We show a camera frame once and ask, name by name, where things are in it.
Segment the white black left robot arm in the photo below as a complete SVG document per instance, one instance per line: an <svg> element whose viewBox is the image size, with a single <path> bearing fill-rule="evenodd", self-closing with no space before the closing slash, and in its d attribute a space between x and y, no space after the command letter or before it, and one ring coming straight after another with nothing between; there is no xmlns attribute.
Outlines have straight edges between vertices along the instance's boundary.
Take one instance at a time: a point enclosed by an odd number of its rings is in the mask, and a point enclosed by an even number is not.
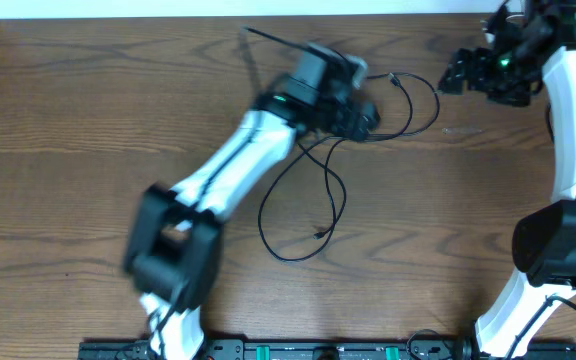
<svg viewBox="0 0 576 360"><path fill-rule="evenodd" d="M239 46L256 91L251 107L189 177L144 192L129 233L123 268L142 294L159 359L198 354L200 307L217 278L225 224L259 179L310 132L364 141L380 122L374 104L353 97L368 73L362 58L301 44L295 70L262 86L247 39Z"/></svg>

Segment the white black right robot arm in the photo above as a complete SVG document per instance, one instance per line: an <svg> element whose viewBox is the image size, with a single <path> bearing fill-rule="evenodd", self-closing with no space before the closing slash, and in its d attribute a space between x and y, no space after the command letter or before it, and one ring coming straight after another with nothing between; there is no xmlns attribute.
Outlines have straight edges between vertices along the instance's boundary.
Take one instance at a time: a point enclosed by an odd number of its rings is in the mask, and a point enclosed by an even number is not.
<svg viewBox="0 0 576 360"><path fill-rule="evenodd" d="M493 305L453 345L456 359L573 359L576 347L535 343L561 306L576 296L576 1L529 1L519 15L506 4L484 23L487 43L460 49L438 88L484 93L525 107L541 91L554 146L551 202L513 233L513 272Z"/></svg>

